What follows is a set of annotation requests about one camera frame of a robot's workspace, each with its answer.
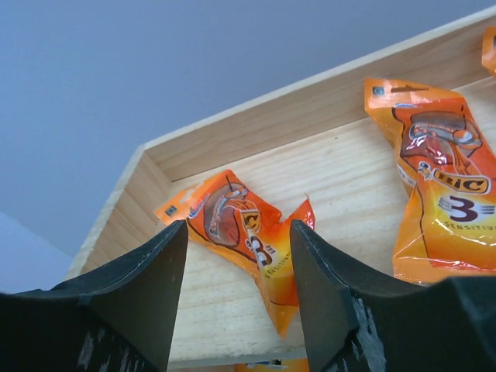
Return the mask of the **orange razor pouch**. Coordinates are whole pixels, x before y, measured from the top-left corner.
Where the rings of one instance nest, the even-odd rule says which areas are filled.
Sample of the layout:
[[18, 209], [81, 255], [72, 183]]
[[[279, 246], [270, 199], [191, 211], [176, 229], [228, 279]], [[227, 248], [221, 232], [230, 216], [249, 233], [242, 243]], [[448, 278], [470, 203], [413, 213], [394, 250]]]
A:
[[496, 75], [496, 26], [489, 26], [485, 29], [481, 64], [493, 76]]
[[433, 283], [495, 272], [495, 156], [466, 99], [427, 84], [369, 77], [364, 108], [390, 143], [408, 203], [394, 276]]
[[181, 190], [154, 213], [166, 226], [186, 221], [190, 240], [246, 271], [277, 334], [286, 336], [299, 307], [290, 229], [293, 220], [315, 228], [308, 199], [283, 218], [281, 210], [255, 194], [232, 170], [224, 170]]

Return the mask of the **wooden two-tier shelf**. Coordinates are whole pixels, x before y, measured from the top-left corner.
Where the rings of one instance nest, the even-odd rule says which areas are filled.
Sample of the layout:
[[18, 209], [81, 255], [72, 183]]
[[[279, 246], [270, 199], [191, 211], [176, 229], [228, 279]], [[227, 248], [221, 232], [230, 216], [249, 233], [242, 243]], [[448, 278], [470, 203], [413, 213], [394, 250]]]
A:
[[[161, 230], [154, 212], [180, 190], [230, 169], [285, 215], [309, 198], [318, 233], [390, 274], [406, 202], [392, 150], [363, 107], [367, 77], [459, 91], [495, 140], [495, 80], [481, 64], [489, 7], [220, 112], [139, 146], [68, 271], [75, 277]], [[277, 336], [251, 277], [191, 243], [169, 368], [230, 370], [305, 355], [301, 323]]]

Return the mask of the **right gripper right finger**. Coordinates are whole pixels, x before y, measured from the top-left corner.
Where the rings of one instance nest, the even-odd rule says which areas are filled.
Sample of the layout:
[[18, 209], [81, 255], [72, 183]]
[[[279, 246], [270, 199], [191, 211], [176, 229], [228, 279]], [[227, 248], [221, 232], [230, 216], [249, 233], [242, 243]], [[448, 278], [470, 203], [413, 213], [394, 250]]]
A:
[[495, 369], [493, 277], [423, 287], [367, 266], [302, 221], [290, 240], [310, 370]]

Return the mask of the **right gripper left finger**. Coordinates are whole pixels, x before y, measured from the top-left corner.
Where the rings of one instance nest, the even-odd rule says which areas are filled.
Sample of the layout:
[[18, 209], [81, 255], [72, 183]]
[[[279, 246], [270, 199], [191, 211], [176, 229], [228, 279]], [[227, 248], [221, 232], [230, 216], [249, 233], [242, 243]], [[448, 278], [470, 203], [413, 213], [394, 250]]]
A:
[[1, 296], [3, 371], [165, 371], [188, 247], [185, 221], [50, 290]]

